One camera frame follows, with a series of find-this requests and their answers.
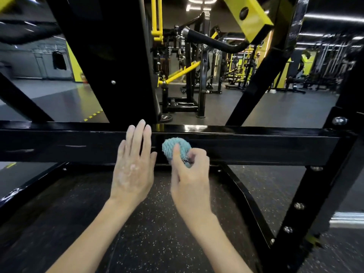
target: gray floor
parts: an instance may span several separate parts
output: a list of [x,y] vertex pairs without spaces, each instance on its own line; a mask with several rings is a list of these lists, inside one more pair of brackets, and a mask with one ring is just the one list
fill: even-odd
[[[183,96],[179,85],[170,86],[170,96]],[[221,95],[207,95],[206,118],[194,113],[174,113],[171,124],[224,125],[241,96],[241,92],[225,90]],[[322,127],[337,96],[329,92],[267,93],[248,117],[245,126]],[[34,98],[34,101],[57,121],[83,121],[101,107],[88,86],[79,84],[74,90]],[[6,105],[0,106],[0,120],[21,120]],[[107,121],[98,114],[93,122]],[[303,167],[289,166],[231,166],[255,197],[257,204],[274,233],[277,232],[289,203],[304,173]],[[349,192],[340,211],[363,211],[364,176]],[[324,249],[311,255],[300,272],[361,273],[364,268],[361,230],[330,230],[323,235]]]

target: metal bolt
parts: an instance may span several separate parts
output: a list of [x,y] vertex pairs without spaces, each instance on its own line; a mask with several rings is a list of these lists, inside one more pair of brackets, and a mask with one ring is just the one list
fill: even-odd
[[296,202],[294,204],[294,207],[297,209],[297,210],[304,210],[305,209],[305,205],[303,205],[302,203],[298,203]]
[[323,170],[324,168],[323,167],[317,167],[317,166],[311,166],[310,167],[313,171],[321,171]]
[[332,123],[336,126],[343,126],[348,123],[348,119],[345,117],[335,117],[332,119]]
[[288,226],[284,226],[283,227],[283,231],[288,233],[288,234],[292,234],[293,233],[293,229],[292,227],[288,227]]

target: yellow and black safety tape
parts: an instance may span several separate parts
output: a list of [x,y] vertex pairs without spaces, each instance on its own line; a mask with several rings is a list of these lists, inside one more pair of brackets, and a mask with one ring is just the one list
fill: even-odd
[[97,111],[96,113],[93,113],[91,116],[89,116],[86,119],[83,119],[85,122],[87,122],[89,119],[92,119],[94,116],[96,116],[97,114],[100,114],[101,112],[103,112],[103,110],[101,109],[100,111]]

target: weight machine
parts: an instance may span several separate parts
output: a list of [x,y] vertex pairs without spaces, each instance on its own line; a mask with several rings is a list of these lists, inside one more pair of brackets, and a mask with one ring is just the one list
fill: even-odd
[[[150,30],[146,25],[143,0],[129,0],[129,7],[136,8],[133,11],[134,44],[140,53],[140,70],[146,73],[143,83],[133,90],[123,90],[118,65],[134,54],[121,51],[118,35],[110,32],[118,29],[120,17],[123,17],[118,13],[116,0],[89,0],[88,8],[94,8],[89,11],[89,16],[98,16],[94,18],[78,14],[76,8],[83,5],[83,0],[47,1],[110,123],[54,122],[0,74],[0,98],[29,120],[0,121],[0,160],[57,163],[1,200],[2,224],[16,216],[19,207],[26,205],[30,199],[36,201],[36,196],[60,177],[80,174],[80,170],[83,173],[112,171],[117,147],[125,138],[128,125],[143,118],[152,125],[152,149],[160,153],[156,174],[169,167],[161,155],[165,139],[177,136],[188,140],[193,147],[205,149],[211,161],[211,174],[219,174],[219,182],[224,185],[220,185],[219,189],[227,190],[241,212],[236,216],[242,216],[248,225],[262,272],[297,272],[307,255],[320,245],[320,235],[328,230],[330,219],[364,165],[364,92],[356,89],[357,77],[364,67],[364,50],[357,56],[346,83],[342,84],[345,88],[323,128],[242,127],[291,56],[300,31],[297,23],[302,22],[308,0],[274,0],[277,2],[276,14],[272,12],[269,15],[273,22],[256,0],[225,0],[245,31],[246,41],[238,46],[229,46],[184,27],[182,35],[186,41],[236,53],[237,49],[261,42],[274,24],[275,30],[280,32],[274,33],[272,48],[251,78],[225,126],[158,124],[161,111],[155,95],[157,83],[152,71],[148,42]],[[207,15],[205,13],[203,27],[208,25]],[[256,20],[253,30],[247,29],[251,26],[251,19]],[[79,27],[83,27],[83,33],[79,32]],[[89,41],[82,40],[88,32],[92,34]],[[207,54],[207,50],[203,49],[202,77],[206,76]],[[203,78],[200,84],[206,84]],[[143,109],[131,110],[125,99],[138,99]],[[227,165],[306,167],[277,236],[272,234],[249,191]],[[33,230],[32,236],[36,235],[36,230]]]

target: right hand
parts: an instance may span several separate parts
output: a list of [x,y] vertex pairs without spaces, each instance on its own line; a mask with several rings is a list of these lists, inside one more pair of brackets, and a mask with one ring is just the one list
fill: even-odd
[[187,156],[193,162],[187,168],[180,158],[180,145],[173,148],[171,195],[178,212],[192,230],[205,223],[210,216],[210,159],[206,151],[192,148]]

